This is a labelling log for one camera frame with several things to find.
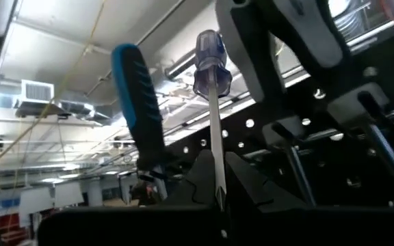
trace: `blue screwdriver handle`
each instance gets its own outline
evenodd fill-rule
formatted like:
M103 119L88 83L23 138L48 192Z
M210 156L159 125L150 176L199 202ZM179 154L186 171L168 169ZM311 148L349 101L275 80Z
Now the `blue screwdriver handle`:
M151 170L165 152L155 88L139 48L121 44L111 54L122 114L139 151L138 168Z

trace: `yellow cable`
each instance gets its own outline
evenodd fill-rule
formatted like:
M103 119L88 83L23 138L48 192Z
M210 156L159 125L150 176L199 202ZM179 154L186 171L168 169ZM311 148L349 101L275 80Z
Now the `yellow cable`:
M86 44L85 44L85 47L84 47L84 49L83 49L83 52L81 52L79 58L77 59L77 62L74 64L74 66L72 67L72 69L71 69L69 72L67 72L67 73L65 74L65 77L64 77L63 81L59 84L59 87L57 88L57 93L56 93L56 94L54 95L54 97L48 102L48 104L46 105L46 107L44 108L44 110L42 111L42 113L40 114L38 120L36 120L29 128L27 128L27 130L25 130L23 133L21 133L21 134L13 141L13 143L11 143L3 152L1 152L1 154L0 154L0 159L1 159L5 154L7 154L7 152L9 152L9 151L13 148L13 146L16 145L24 136L26 136L26 134L27 134L29 131L31 131L33 128L35 128L35 127L39 124L39 122L47 115L48 110L50 109L51 103L52 103L55 99L59 98L59 97L62 95L63 91L66 89L66 86L68 85L69 78L71 78L72 75L76 72L76 68L77 68L78 65L80 64L80 61L81 61L81 58L83 57L83 54L85 53L86 49L89 47L89 44L91 43L91 41L92 41L92 39L93 39L93 37L94 37L94 32L95 32L96 27L97 27L97 25L98 25L98 23L99 23L99 20L100 20L101 14L103 13L104 5L105 5L106 2L107 2L107 0L103 0L103 1L102 1L100 10L98 11L98 14L97 14L96 19L95 19L94 26L93 26L93 28L92 28L92 30L91 30L90 37L89 37L88 41L87 41Z

